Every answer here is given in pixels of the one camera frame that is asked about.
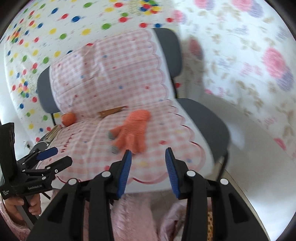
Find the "left hand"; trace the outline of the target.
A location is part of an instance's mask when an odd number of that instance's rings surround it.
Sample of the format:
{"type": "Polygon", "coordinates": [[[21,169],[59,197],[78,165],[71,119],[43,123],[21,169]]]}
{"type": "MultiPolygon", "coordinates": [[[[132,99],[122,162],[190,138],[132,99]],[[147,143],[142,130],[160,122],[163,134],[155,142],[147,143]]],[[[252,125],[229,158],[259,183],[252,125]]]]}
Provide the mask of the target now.
{"type": "MultiPolygon", "coordinates": [[[[18,211],[17,206],[23,206],[24,204],[24,200],[20,197],[10,197],[4,200],[4,206],[7,210],[8,215],[12,220],[16,222],[23,221],[23,218],[18,211]]],[[[41,198],[39,194],[36,194],[30,200],[29,213],[31,213],[32,215],[40,215],[41,212],[41,198]]]]}

